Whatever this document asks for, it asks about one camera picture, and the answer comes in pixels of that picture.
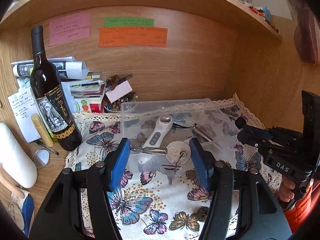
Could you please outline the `person's right hand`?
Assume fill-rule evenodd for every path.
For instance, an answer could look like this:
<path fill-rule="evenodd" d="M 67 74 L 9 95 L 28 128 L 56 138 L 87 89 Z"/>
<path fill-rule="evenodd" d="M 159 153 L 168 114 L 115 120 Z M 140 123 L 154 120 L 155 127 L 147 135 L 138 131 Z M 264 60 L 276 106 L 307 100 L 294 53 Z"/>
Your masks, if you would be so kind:
<path fill-rule="evenodd" d="M 295 183 L 289 180 L 287 177 L 282 176 L 282 182 L 278 191 L 279 199 L 284 202 L 289 202 L 294 198 L 292 190 L 295 188 Z"/>

